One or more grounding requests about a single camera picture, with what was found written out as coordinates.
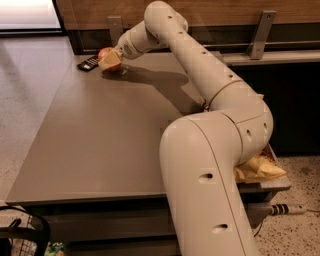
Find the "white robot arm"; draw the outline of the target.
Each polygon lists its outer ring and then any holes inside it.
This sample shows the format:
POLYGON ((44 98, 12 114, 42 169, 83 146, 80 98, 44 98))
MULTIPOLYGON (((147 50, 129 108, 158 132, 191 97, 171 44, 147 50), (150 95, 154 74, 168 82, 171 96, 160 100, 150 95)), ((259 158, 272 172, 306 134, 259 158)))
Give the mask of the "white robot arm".
POLYGON ((234 178, 236 166, 268 144, 273 117, 246 82, 187 32, 187 21, 163 1, 99 58, 117 69, 167 47, 208 106, 171 123, 160 142, 160 166, 182 256, 260 256, 234 178))

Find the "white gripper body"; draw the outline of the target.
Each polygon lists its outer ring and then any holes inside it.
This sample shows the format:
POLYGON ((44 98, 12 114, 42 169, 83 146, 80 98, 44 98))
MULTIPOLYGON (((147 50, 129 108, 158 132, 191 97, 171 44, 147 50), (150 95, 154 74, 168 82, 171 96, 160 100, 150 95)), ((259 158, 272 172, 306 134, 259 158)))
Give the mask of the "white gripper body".
POLYGON ((126 59, 136 59, 146 53, 145 29, 132 28, 126 31, 118 40, 116 49, 126 59))

